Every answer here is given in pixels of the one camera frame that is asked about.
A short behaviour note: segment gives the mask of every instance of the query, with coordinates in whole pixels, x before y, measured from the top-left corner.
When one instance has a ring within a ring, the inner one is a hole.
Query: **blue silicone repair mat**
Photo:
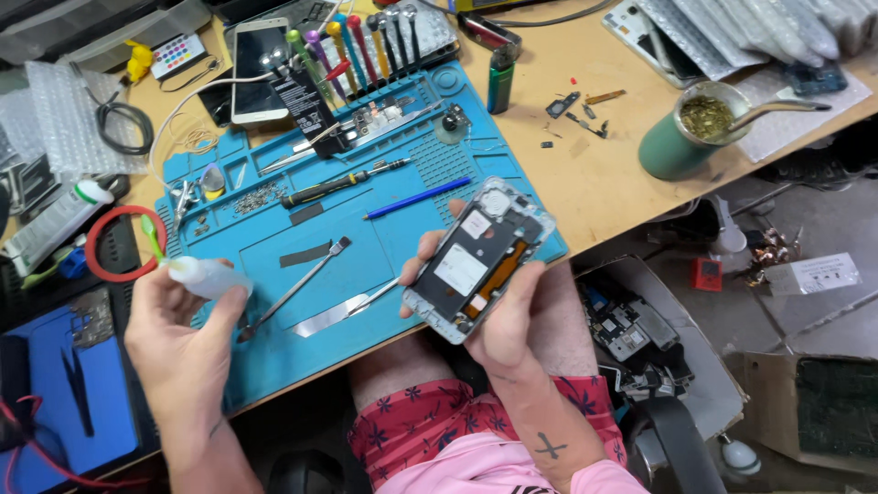
[[[540,202],[459,63],[423,70],[374,91],[343,107],[339,120],[347,120],[356,108],[388,96],[415,99],[403,107],[405,114],[416,113],[439,100],[443,102],[434,111],[345,154],[328,160],[310,155],[264,177],[259,177],[257,170],[291,154],[291,146],[303,140],[298,129],[253,149],[248,148],[243,132],[229,131],[220,137],[215,153],[178,154],[164,164],[165,180],[174,183],[183,178],[198,179],[206,165],[219,159],[226,193],[213,201],[202,200],[189,210],[179,239],[168,243],[168,254],[233,261],[235,269],[255,282],[247,306],[251,322],[318,262],[315,259],[282,268],[282,256],[326,245],[330,240],[337,242],[342,236],[352,241],[350,247],[331,258],[266,321],[255,336],[242,344],[233,343],[232,372],[226,386],[225,405],[229,410],[253,403],[419,323],[417,319],[399,319],[402,288],[396,287],[367,310],[309,338],[290,331],[294,324],[358,294],[373,294],[399,276],[403,263],[415,254],[421,235],[427,230],[446,228],[454,221],[448,211],[448,199],[469,199],[486,177],[496,175]],[[463,107],[472,126],[469,139],[449,145],[439,142],[434,128],[452,103]],[[405,157],[413,161],[321,198],[323,212],[295,226],[291,214],[313,203],[288,211],[279,200],[273,200],[255,211],[235,213],[236,200],[270,182],[286,185],[284,192],[289,194],[352,171],[371,169],[381,159],[389,162]],[[242,168],[246,168],[244,178],[236,189],[234,185]],[[470,177],[472,182],[376,220],[363,220],[369,211],[463,176]],[[169,231],[173,204],[169,195],[155,203]],[[201,216],[203,223],[198,222]],[[205,225],[207,231],[196,236],[195,229],[204,229]],[[561,235],[555,232],[537,257],[551,261],[566,251]],[[203,309],[193,325],[204,323],[210,307],[208,304]]]

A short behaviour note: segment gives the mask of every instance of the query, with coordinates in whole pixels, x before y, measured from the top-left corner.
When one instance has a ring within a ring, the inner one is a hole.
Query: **disassembled smartphone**
[[[445,233],[402,301],[454,345],[470,336],[513,273],[555,230],[555,217],[488,177]]]

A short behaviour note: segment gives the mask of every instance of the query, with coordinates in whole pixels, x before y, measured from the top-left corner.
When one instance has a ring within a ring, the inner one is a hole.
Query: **phone frame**
[[[265,20],[255,20],[253,22],[242,22],[234,28],[234,64],[232,66],[232,78],[238,77],[238,33],[245,33],[248,31],[261,31],[263,29],[277,29],[278,27],[283,27],[286,31],[289,31],[290,21],[287,20],[287,18],[270,18]],[[286,108],[268,110],[265,112],[236,113],[234,109],[235,93],[237,92],[237,87],[238,84],[232,84],[232,123],[238,125],[246,125],[254,122],[282,119],[283,117],[290,114],[290,111]]]

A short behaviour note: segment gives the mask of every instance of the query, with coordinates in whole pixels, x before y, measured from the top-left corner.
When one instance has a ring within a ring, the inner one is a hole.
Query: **white smartphone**
[[[276,47],[287,51],[286,18],[270,18],[238,24],[234,28],[234,78],[257,77],[270,72],[260,62]],[[267,81],[232,85],[232,122],[239,125],[277,120],[289,111]]]

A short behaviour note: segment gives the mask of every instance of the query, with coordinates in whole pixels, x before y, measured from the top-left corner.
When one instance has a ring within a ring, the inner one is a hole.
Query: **red wire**
[[[33,406],[31,407],[31,418],[36,416],[37,410],[40,408],[40,405],[43,403],[43,399],[39,396],[22,396],[18,399],[18,403],[21,403],[25,400],[33,400]],[[6,416],[6,418],[12,422],[14,425],[21,427],[21,423],[18,422],[18,419],[15,417],[15,413],[12,412],[12,409],[6,403],[0,402],[0,410]],[[84,485],[86,487],[93,487],[96,489],[121,489],[123,487],[131,487],[134,485],[142,485],[144,483],[149,482],[149,479],[137,479],[137,480],[124,480],[116,483],[108,483],[108,482],[100,482],[98,480],[91,480],[89,478],[85,478],[82,476],[78,476],[77,474],[71,472],[68,469],[65,469],[63,466],[59,465],[52,456],[43,449],[43,446],[37,442],[36,439],[30,438],[27,440],[28,446],[32,447],[37,454],[48,463],[50,467],[57,470],[61,475],[67,477],[68,479],[79,483],[80,485]],[[16,447],[12,452],[12,457],[9,460],[9,465],[6,467],[6,475],[4,478],[4,486],[6,488],[6,492],[9,494],[13,494],[15,491],[12,490],[12,470],[14,469],[15,462],[18,460],[18,457],[21,455],[22,447]]]

